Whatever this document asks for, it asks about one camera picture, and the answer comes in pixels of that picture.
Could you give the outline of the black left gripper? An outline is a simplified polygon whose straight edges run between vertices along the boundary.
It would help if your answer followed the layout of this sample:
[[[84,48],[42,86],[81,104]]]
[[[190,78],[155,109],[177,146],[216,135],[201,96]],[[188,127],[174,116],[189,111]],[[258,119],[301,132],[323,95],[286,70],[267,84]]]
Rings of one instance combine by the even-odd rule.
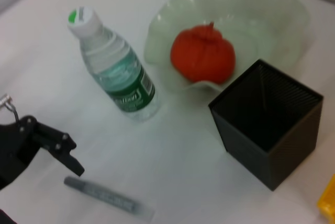
[[[84,173],[84,167],[70,154],[76,143],[68,133],[37,123],[33,116],[25,116],[18,122],[1,125],[1,189],[24,172],[39,146],[77,176]],[[13,224],[3,210],[0,210],[0,224]]]

